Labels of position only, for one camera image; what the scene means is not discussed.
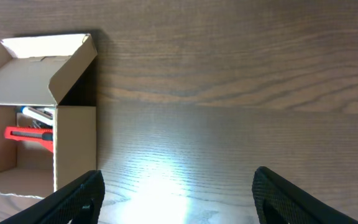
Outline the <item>red multi-tool pocket knife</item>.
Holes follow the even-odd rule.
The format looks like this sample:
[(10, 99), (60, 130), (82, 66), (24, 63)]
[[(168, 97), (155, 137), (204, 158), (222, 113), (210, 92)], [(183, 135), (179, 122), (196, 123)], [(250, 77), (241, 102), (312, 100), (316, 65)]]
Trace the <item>red multi-tool pocket knife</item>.
[(32, 120), (32, 124), (30, 127), (38, 128), (38, 129), (52, 129), (53, 128), (53, 126), (47, 125), (47, 124), (45, 124), (41, 121), (35, 120), (35, 119)]

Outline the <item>red utility knife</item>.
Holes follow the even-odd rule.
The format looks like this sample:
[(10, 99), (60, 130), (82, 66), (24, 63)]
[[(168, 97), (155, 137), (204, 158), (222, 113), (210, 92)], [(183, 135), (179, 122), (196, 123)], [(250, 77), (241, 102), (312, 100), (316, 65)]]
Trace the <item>red utility knife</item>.
[(53, 129), (8, 126), (5, 128), (4, 137), (15, 141), (37, 142), (54, 153)]

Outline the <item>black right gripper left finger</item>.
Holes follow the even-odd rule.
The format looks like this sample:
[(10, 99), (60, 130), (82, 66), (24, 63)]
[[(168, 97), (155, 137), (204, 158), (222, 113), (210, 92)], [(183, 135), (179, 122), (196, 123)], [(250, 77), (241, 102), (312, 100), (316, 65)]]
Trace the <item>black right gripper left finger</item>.
[(97, 224), (105, 185), (100, 170), (90, 170), (33, 206), (0, 224)]

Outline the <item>blue whiteboard marker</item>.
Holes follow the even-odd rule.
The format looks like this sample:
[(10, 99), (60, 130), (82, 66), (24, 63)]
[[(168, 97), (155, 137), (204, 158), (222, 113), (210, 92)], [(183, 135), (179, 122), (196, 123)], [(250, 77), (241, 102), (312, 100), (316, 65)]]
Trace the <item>blue whiteboard marker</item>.
[(53, 116), (44, 113), (40, 110), (37, 110), (33, 107), (30, 106), (21, 106), (19, 111), (26, 115), (29, 116), (33, 119), (36, 119), (37, 121), (40, 121), (43, 124), (46, 124), (48, 126), (53, 126), (55, 124), (54, 120), (53, 120)]

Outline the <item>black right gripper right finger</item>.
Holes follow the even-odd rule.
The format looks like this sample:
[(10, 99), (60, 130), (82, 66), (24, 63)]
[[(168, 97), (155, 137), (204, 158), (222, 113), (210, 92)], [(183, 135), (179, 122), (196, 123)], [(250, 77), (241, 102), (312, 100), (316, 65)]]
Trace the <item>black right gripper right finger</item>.
[(252, 195), (261, 224), (358, 224), (264, 166), (254, 173)]

